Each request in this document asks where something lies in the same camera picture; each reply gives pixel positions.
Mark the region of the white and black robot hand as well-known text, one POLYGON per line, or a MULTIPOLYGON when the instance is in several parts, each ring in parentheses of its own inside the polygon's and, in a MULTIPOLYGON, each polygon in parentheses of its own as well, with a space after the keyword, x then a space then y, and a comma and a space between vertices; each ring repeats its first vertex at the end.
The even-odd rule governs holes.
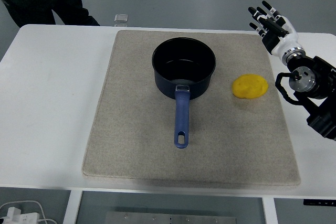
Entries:
POLYGON ((262 5, 248 8, 254 20, 249 25, 261 37, 268 53, 278 57, 284 65, 293 57, 305 56, 306 52, 298 43, 298 34, 289 19, 266 1, 262 1, 262 5))

